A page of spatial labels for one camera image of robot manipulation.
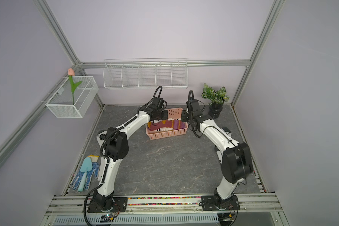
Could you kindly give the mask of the magenta striped sock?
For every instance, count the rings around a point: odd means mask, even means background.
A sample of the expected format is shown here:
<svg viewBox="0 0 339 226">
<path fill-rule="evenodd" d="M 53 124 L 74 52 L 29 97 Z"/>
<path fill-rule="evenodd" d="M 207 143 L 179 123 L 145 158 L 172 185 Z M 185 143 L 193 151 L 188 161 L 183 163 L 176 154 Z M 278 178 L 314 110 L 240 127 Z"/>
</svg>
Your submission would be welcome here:
<svg viewBox="0 0 339 226">
<path fill-rule="evenodd" d="M 147 128 L 150 132 L 163 132 L 185 129 L 187 127 L 186 122 L 181 120 L 163 120 L 159 122 L 148 122 Z"/>
</svg>

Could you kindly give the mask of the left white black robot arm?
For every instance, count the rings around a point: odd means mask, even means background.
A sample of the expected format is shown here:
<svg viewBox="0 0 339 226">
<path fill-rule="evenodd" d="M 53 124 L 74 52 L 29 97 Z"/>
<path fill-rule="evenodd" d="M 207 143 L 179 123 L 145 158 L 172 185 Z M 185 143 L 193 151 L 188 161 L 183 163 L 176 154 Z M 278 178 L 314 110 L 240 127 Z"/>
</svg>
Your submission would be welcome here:
<svg viewBox="0 0 339 226">
<path fill-rule="evenodd" d="M 167 102 L 164 99 L 153 97 L 128 121 L 98 134 L 99 154 L 104 163 L 101 165 L 103 172 L 99 186 L 95 188 L 95 195 L 103 198 L 113 195 L 120 163 L 129 152 L 129 138 L 150 121 L 166 120 L 168 118 L 166 107 Z"/>
</svg>

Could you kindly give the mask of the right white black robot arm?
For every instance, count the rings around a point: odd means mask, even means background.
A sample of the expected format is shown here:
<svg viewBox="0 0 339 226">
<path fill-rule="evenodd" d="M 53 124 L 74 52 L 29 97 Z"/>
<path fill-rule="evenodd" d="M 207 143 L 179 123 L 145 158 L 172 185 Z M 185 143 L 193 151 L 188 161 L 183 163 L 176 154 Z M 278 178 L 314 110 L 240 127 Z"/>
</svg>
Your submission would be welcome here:
<svg viewBox="0 0 339 226">
<path fill-rule="evenodd" d="M 195 98 L 189 97 L 186 106 L 187 110 L 182 112 L 181 119 L 189 123 L 197 138 L 206 136 L 215 145 L 223 175 L 215 190 L 215 197 L 221 201 L 227 200 L 253 172 L 250 147 L 233 139 L 229 129 L 220 128 L 213 119 L 204 115 Z"/>
</svg>

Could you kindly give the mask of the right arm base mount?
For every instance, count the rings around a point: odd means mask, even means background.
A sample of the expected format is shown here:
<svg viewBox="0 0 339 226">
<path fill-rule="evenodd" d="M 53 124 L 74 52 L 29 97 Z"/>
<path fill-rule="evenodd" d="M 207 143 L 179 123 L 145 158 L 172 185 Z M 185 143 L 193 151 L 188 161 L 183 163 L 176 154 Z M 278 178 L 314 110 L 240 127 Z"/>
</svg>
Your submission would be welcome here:
<svg viewBox="0 0 339 226">
<path fill-rule="evenodd" d="M 227 199 L 222 199 L 217 192 L 214 195 L 203 195 L 199 205 L 203 211 L 238 211 L 238 197 L 233 193 Z"/>
</svg>

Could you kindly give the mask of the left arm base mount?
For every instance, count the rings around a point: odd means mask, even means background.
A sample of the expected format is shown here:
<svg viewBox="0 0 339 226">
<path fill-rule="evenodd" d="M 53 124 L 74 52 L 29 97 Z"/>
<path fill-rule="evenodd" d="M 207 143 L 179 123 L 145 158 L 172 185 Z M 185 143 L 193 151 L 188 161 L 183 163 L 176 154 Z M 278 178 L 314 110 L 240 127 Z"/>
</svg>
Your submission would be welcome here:
<svg viewBox="0 0 339 226">
<path fill-rule="evenodd" d="M 106 212 L 125 212 L 128 204 L 128 197 L 114 197 L 113 194 L 104 196 L 97 191 L 89 203 L 87 212 L 89 213 L 106 213 Z"/>
</svg>

